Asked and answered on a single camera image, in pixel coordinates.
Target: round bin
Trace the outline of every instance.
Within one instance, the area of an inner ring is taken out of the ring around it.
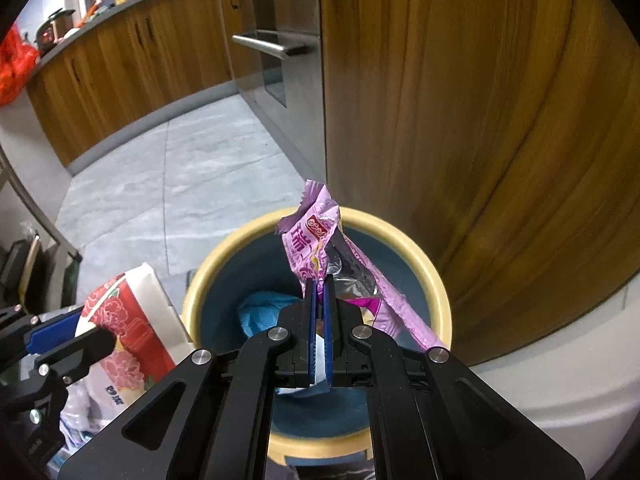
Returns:
[[[197,346],[216,354],[240,348],[246,337],[237,309],[252,292],[273,290],[301,296],[282,240],[274,234],[280,219],[295,210],[275,211],[249,222],[205,259],[182,305],[182,320]],[[341,207],[340,216],[346,235],[450,346],[449,300],[435,267],[418,245],[391,224],[362,211]],[[406,332],[401,333],[398,344],[419,349]],[[364,393],[339,390],[339,394],[331,390],[301,399],[275,396],[268,452],[274,462],[313,465],[371,457]],[[314,418],[312,424],[298,423],[310,418]]]

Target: silver bolt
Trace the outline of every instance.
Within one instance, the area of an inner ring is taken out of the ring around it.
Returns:
[[[191,354],[191,361],[197,365],[203,365],[211,361],[211,352],[209,350],[201,349],[196,350]]]
[[[358,325],[351,330],[353,336],[357,339],[369,339],[373,335],[373,330],[367,325]]]
[[[446,363],[449,360],[449,352],[444,348],[432,348],[429,350],[429,359],[434,363]]]
[[[271,330],[269,330],[269,339],[272,341],[282,341],[286,336],[289,335],[289,330],[283,328],[281,326],[274,326]]]
[[[29,420],[33,424],[39,424],[40,421],[42,420],[42,415],[40,414],[40,412],[38,410],[31,410],[29,412]]]

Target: blue gripper pad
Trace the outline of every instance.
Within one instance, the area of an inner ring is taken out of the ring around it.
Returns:
[[[61,317],[57,322],[53,318],[52,323],[46,323],[41,329],[31,334],[27,352],[30,354],[44,354],[53,350],[56,346],[73,339],[76,336],[76,326],[80,319],[82,308],[78,308],[74,314]]]
[[[327,282],[322,287],[322,317],[324,318],[324,371],[326,373],[326,382],[331,386],[333,378],[332,365],[334,363],[334,346],[332,345],[331,336],[331,301],[333,294],[329,291]]]
[[[313,282],[309,306],[309,384],[316,384],[316,307],[318,305],[318,282]]]

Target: pink plastic packaging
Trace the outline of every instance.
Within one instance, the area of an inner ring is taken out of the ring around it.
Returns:
[[[404,326],[423,350],[444,346],[433,330],[414,312],[404,295],[344,235],[340,226],[340,209],[324,184],[307,180],[300,207],[293,215],[280,220],[276,232],[282,235],[289,265],[300,280],[302,290],[307,278],[318,280],[319,290],[322,290],[327,270],[330,266],[335,266],[337,246],[342,267],[346,266],[351,273],[347,280],[356,283],[355,288],[360,291],[366,289],[370,296],[380,299],[380,302],[371,301],[367,305],[370,310],[376,311],[372,312],[375,328],[396,338]],[[341,272],[335,275],[337,282],[341,279],[340,274]]]

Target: oven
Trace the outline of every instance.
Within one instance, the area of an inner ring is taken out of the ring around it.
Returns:
[[[319,0],[237,0],[234,7],[242,30],[228,39],[242,95],[298,172],[324,181]]]

